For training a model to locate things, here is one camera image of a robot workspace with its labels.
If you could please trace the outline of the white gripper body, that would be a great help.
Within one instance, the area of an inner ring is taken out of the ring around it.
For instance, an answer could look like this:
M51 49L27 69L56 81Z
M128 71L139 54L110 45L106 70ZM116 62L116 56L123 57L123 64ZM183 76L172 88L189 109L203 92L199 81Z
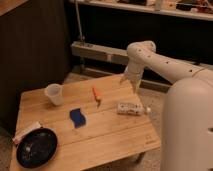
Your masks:
M138 82L141 80L144 72L144 66L130 60L124 71L124 76L131 82Z

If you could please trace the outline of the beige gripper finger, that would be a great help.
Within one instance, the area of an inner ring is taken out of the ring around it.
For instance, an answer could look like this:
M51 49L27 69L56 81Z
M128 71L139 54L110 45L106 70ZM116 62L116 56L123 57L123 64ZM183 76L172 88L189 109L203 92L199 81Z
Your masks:
M125 82L126 80L128 80L127 76L125 74L122 75L121 79L120 79L120 83Z
M141 80L133 82L133 92L138 93L138 90L140 88Z

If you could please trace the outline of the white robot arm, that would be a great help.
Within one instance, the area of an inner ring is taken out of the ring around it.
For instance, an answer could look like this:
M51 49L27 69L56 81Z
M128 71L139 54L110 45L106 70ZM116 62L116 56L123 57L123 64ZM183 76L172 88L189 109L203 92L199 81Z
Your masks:
M124 79L137 89L145 68L168 80L162 112L161 171L213 171L213 71L156 52L152 41L128 45Z

